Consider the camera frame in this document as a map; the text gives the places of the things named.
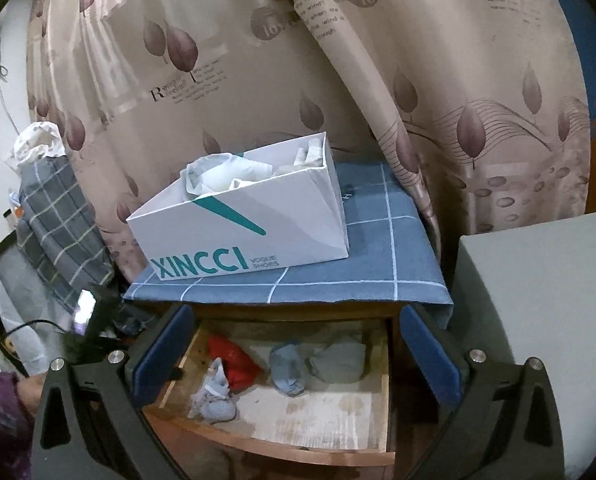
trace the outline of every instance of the person's hand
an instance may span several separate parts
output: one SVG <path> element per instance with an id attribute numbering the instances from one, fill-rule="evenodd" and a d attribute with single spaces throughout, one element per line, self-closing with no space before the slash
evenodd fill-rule
<path id="1" fill-rule="evenodd" d="M 31 416 L 36 416 L 40 397 L 43 394 L 43 384 L 46 373 L 34 375 L 18 382 L 16 392 L 20 402 Z"/>

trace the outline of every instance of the blue plaid cloth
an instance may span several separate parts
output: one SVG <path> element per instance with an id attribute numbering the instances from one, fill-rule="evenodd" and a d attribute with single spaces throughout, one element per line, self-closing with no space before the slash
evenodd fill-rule
<path id="1" fill-rule="evenodd" d="M 350 255 L 344 260 L 160 281 L 148 267 L 126 300 L 192 303 L 420 301 L 451 304 L 411 198 L 386 164 L 337 164 Z"/>

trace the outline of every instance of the metal screw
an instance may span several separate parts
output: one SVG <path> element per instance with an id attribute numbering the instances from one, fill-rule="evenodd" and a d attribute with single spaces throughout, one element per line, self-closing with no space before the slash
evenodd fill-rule
<path id="1" fill-rule="evenodd" d="M 544 363 L 537 357 L 529 357 L 527 363 L 529 363 L 529 366 L 534 370 L 542 370 L 542 368 L 544 368 Z"/>
<path id="2" fill-rule="evenodd" d="M 475 363 L 483 363 L 486 361 L 486 354 L 482 350 L 478 350 L 474 348 L 472 351 L 468 353 L 468 356 L 471 360 Z"/>
<path id="3" fill-rule="evenodd" d="M 54 359 L 52 361 L 52 363 L 50 364 L 50 368 L 54 371 L 57 372 L 58 370 L 62 370 L 62 367 L 64 366 L 64 359 L 62 357 L 59 357 L 57 359 Z"/>
<path id="4" fill-rule="evenodd" d="M 107 360 L 112 365 L 117 365 L 123 359 L 124 359 L 124 352 L 122 350 L 114 350 L 107 356 Z"/>

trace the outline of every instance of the wooden drawer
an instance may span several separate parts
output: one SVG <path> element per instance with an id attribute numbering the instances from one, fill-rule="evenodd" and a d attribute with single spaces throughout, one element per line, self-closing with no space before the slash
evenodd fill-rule
<path id="1" fill-rule="evenodd" d="M 288 397 L 268 376 L 271 348 L 297 340 L 309 354 L 337 335 L 360 333 L 367 344 L 363 378 L 353 384 L 326 384 L 309 377 L 306 391 Z M 231 339 L 265 370 L 256 384 L 236 394 L 238 416 L 207 424 L 187 418 L 190 396 L 201 386 L 211 358 L 207 338 Z M 151 415 L 224 446 L 282 460 L 339 466 L 388 466 L 395 462 L 389 446 L 389 343 L 384 320 L 340 322 L 235 322 L 204 320 L 180 366 L 184 376 L 163 390 L 146 408 Z"/>

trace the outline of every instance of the gray box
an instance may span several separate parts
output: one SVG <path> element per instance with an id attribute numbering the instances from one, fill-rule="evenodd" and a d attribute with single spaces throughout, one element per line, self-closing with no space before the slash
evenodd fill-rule
<path id="1" fill-rule="evenodd" d="M 596 213 L 462 237 L 452 297 L 466 348 L 545 362 L 577 478 L 596 455 Z"/>

